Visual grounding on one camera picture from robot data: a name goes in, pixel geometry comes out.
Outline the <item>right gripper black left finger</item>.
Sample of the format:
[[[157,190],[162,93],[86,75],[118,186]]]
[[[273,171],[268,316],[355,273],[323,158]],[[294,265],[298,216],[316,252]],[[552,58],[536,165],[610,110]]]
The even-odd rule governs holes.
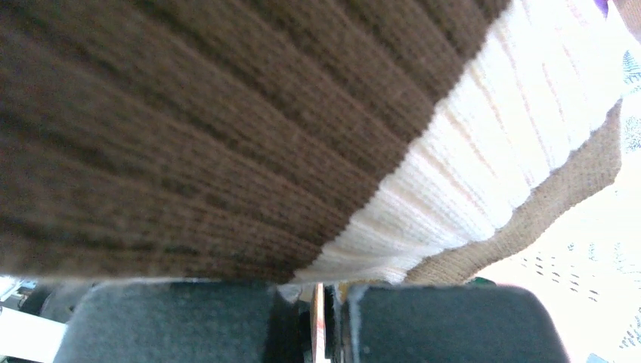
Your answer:
[[[265,284],[101,284],[76,308],[57,362],[298,362],[298,313]]]

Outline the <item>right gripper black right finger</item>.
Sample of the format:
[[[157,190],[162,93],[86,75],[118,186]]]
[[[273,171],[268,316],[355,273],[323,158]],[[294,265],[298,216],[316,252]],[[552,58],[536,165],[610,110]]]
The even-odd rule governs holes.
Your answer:
[[[356,285],[347,362],[567,362],[540,300],[518,287]]]

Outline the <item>pink plastic basket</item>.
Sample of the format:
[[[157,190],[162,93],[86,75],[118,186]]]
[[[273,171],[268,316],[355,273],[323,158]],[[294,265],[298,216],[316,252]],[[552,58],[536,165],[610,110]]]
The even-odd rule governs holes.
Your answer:
[[[330,362],[326,358],[326,324],[324,313],[324,286],[314,286],[311,300],[311,351],[313,363]]]

